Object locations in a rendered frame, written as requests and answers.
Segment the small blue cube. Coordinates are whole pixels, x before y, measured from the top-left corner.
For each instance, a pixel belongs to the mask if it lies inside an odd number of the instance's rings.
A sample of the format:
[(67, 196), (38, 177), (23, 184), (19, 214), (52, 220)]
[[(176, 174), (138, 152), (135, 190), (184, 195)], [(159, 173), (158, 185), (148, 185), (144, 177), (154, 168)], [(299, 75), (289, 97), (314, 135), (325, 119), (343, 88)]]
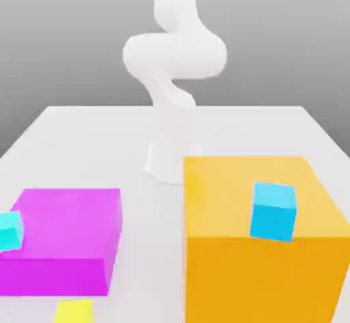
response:
[(297, 216), (295, 187), (254, 182), (250, 236), (291, 242)]

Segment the small yellow cube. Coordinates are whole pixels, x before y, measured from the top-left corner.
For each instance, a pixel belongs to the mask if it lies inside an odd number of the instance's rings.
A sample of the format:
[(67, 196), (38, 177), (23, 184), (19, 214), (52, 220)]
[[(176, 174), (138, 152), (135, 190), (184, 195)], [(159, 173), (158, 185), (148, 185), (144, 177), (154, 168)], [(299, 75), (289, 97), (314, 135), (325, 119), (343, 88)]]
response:
[(92, 301), (60, 301), (54, 323), (95, 323)]

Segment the large magenta box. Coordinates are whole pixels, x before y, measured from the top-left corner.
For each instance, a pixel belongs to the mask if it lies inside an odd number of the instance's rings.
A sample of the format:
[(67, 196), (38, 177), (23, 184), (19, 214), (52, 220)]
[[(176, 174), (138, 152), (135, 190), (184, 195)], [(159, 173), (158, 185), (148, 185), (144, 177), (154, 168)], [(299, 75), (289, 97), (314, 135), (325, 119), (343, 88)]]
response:
[(106, 296), (122, 231), (118, 188), (26, 188), (23, 245), (0, 254), (0, 296)]

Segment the small cyan cube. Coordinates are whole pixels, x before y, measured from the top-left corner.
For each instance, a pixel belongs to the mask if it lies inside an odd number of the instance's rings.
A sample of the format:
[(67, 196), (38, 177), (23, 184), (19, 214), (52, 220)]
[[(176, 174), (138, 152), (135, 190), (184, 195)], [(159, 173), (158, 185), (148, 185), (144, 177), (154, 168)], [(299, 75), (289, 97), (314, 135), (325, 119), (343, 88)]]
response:
[(24, 227), (21, 213), (0, 213), (0, 252), (18, 250), (22, 247)]

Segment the large orange box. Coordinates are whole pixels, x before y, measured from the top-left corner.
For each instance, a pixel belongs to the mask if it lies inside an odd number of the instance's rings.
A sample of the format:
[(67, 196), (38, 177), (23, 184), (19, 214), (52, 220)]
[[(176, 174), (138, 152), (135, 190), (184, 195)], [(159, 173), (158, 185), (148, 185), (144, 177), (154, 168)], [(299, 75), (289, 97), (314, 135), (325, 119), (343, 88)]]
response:
[[(254, 183), (295, 187), (291, 242), (250, 236)], [(331, 323), (350, 224), (297, 156), (187, 157), (185, 323)]]

